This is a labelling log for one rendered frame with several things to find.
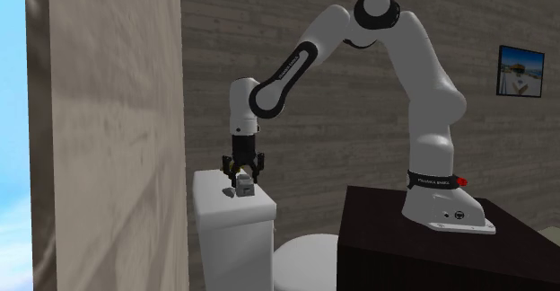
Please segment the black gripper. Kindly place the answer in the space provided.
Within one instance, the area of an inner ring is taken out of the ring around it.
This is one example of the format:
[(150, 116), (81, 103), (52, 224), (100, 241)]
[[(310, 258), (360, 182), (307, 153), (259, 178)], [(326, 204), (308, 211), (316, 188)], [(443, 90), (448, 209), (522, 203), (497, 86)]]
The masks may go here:
[(256, 138), (250, 136), (232, 136), (232, 157), (222, 156), (222, 171), (231, 182), (231, 187), (236, 188), (237, 165), (249, 165), (251, 177), (258, 183), (258, 176), (265, 166), (265, 155), (256, 153)]

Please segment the framed wall picture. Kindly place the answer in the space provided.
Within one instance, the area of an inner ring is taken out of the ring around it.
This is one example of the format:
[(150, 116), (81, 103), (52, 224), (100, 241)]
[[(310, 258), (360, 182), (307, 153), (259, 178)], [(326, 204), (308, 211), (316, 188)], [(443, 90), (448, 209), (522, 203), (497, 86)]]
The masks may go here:
[(495, 93), (540, 98), (545, 54), (524, 48), (499, 47)]

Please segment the white toilet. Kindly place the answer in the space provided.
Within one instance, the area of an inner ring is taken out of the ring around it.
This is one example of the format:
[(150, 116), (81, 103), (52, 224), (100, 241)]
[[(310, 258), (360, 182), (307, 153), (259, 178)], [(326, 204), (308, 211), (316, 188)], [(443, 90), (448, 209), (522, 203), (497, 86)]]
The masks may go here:
[(307, 234), (275, 249), (276, 203), (257, 183), (240, 198), (222, 171), (196, 171), (193, 205), (206, 291), (337, 291), (338, 236)]

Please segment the yellow round object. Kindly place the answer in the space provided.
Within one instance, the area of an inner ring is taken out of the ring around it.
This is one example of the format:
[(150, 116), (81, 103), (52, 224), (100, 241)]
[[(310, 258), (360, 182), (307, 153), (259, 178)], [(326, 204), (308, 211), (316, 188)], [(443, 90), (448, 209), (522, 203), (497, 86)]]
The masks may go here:
[(232, 157), (224, 156), (222, 160), (222, 171), (225, 174), (239, 173), (241, 171), (242, 165), (237, 164)]

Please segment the small grey box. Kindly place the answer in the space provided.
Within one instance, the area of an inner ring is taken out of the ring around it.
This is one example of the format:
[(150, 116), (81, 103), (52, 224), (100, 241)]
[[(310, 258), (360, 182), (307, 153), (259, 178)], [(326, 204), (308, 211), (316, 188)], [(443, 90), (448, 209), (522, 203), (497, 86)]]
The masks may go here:
[(237, 197), (252, 197), (255, 195), (255, 183), (252, 177), (246, 173), (236, 176), (235, 193)]

